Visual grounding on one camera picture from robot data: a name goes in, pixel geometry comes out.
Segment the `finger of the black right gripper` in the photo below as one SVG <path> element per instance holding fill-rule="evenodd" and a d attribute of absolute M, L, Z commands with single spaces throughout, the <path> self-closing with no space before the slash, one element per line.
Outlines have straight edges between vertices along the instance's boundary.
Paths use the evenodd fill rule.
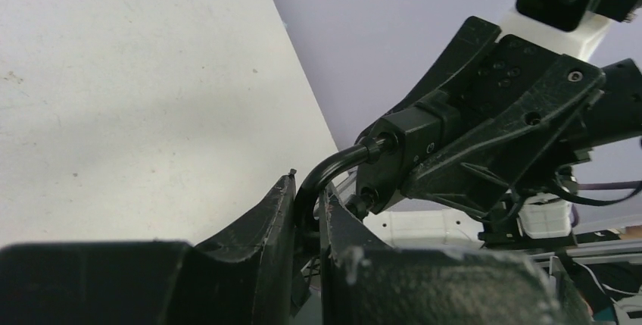
<path fill-rule="evenodd" d="M 409 172 L 401 195 L 488 213 L 507 191 L 518 192 L 528 169 L 597 98 L 605 81 L 600 68 L 560 55 L 492 118 L 502 122 L 501 142 L 450 142 Z"/>
<path fill-rule="evenodd" d="M 478 71 L 496 47 L 498 25 L 469 17 L 437 61 L 358 142 L 501 142 L 502 122 L 480 119 L 461 101 L 479 81 Z"/>

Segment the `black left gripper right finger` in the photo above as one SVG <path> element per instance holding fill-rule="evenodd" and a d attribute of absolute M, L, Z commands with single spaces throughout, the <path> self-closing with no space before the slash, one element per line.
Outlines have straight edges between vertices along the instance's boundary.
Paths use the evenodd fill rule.
<path fill-rule="evenodd" d="M 518 252 L 393 248 L 331 192 L 319 199 L 325 324 L 589 324 L 560 286 Z"/>

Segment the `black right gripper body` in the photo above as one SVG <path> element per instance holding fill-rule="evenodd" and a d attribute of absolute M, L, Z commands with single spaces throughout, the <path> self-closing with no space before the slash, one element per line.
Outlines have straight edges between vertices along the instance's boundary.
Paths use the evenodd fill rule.
<path fill-rule="evenodd" d="M 479 122 L 505 111 L 560 57 L 514 35 L 505 35 L 473 70 L 451 104 L 466 121 Z"/>

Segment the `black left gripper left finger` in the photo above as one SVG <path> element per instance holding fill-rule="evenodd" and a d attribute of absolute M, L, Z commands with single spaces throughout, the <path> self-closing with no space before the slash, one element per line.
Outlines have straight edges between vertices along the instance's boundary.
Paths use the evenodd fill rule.
<path fill-rule="evenodd" d="M 3 324 L 286 324 L 295 176 L 198 245 L 24 243 L 1 251 Z"/>

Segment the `large black padlock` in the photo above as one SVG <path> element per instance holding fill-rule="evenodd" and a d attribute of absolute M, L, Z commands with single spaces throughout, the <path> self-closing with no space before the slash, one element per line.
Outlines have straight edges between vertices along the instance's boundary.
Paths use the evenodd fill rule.
<path fill-rule="evenodd" d="M 319 236 L 313 209 L 321 192 L 340 173 L 357 170 L 357 193 L 366 207 L 383 209 L 408 173 L 461 134 L 460 111 L 419 102 L 380 117 L 357 144 L 326 158 L 308 173 L 295 199 L 295 223 L 306 238 Z"/>

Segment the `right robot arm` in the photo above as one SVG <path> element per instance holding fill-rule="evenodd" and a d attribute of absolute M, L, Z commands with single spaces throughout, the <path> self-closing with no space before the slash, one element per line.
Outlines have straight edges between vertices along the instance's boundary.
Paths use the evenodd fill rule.
<path fill-rule="evenodd" d="M 493 247 L 536 197 L 582 203 L 567 177 L 596 146 L 641 133 L 641 73 L 598 68 L 469 17 L 408 95 L 361 133 L 384 139 L 357 169 L 377 214 L 402 198 L 455 208 Z"/>

